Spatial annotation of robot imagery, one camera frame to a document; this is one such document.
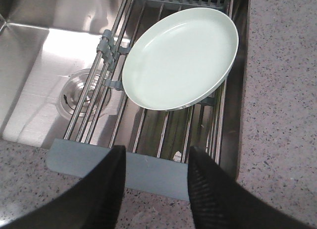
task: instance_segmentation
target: rack clip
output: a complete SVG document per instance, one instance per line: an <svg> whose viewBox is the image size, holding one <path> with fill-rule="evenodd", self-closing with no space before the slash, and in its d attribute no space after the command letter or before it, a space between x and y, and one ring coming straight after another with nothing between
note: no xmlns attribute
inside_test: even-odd
<svg viewBox="0 0 317 229"><path fill-rule="evenodd" d="M111 89L115 89L117 91L123 91L123 85L121 81L113 81L111 79L105 79L103 82L104 86L108 86Z"/></svg>

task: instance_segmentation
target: dish rack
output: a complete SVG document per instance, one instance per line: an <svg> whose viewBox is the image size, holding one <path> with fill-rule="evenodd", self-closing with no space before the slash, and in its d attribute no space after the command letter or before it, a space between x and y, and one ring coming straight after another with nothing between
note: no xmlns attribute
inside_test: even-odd
<svg viewBox="0 0 317 229"><path fill-rule="evenodd" d="M133 13L136 3L140 10ZM112 29L104 31L97 46L96 58L70 118L64 139L89 144L107 96L111 91L124 91L121 83L122 68L126 55L142 34L140 27L143 25L147 8L158 9L155 20L157 22L173 12L202 6L218 9L232 17L233 0L123 0ZM127 28L130 20L135 23L131 30ZM128 45L123 42L127 33L130 33ZM104 64L99 72L97 69L102 59ZM96 76L98 81L91 95L89 92ZM157 112L139 109L135 115L130 143L126 146L127 151L186 163L189 146L198 145L219 164L225 92L226 81L209 97L184 110ZM89 105L85 115L81 117L81 109L87 99ZM115 124L108 130L109 148L116 144L122 119L131 106L136 107L123 93Z"/></svg>

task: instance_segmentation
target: stainless steel sink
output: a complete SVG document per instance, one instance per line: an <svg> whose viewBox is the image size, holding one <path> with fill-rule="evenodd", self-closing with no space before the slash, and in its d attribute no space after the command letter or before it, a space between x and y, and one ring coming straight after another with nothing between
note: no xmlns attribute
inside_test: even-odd
<svg viewBox="0 0 317 229"><path fill-rule="evenodd" d="M48 149L55 138L64 137L93 65L101 34L105 29L112 29L122 1L0 0L0 135L4 140ZM210 149L215 142L221 152L211 149L209 153L235 177L248 0L182 0L175 8L176 2L180 0L128 0L114 39L118 38L126 18L123 47L130 45L133 35L137 39L158 20L184 8L209 6L231 11L239 29L240 47L226 83L226 94L222 96L224 112L217 120L221 122L219 132L212 126L217 123L214 122L215 109L221 110L220 98L217 99L221 90L192 108L169 114L140 109L128 100L117 125L126 96L112 89L108 90L89 143L103 147L122 144L131 152L177 161L177 152L185 155L189 145ZM120 79L123 63L124 56L121 56L114 80ZM102 68L101 62L85 97L75 132L80 128ZM83 141L101 98L98 96L93 104Z"/></svg>

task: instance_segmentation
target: drain strainer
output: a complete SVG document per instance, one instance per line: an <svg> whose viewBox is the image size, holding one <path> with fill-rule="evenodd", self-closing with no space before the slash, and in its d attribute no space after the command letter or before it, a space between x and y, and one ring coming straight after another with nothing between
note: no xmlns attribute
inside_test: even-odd
<svg viewBox="0 0 317 229"><path fill-rule="evenodd" d="M71 75L70 79L66 82L64 85L59 101L60 101L60 110L62 111L61 114L66 117L70 118L71 115L74 113L75 107L78 103L79 97L81 92L83 91L84 85L86 83L88 74L89 74L90 69L83 69L73 75ZM99 75L96 74L93 83L90 86L88 95L85 99L84 105L81 109L81 112L79 114L80 117L83 117L87 111L88 105L90 103L91 97L93 96L97 81L98 81ZM91 116L93 116L96 113L96 109L98 106L98 103L100 102L101 99L101 91L98 93L96 102L94 104ZM107 106L109 103L111 97L111 89L109 89L109 92L107 94L103 109Z"/></svg>

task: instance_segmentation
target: granite countertop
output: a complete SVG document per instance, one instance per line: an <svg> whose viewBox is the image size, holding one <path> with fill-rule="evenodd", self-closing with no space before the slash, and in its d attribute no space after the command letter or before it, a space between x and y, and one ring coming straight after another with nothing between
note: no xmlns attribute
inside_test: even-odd
<svg viewBox="0 0 317 229"><path fill-rule="evenodd" d="M317 227L317 0L250 1L238 182ZM47 169L46 154L0 141L0 224L79 180ZM125 195L117 228L194 228L188 202Z"/></svg>

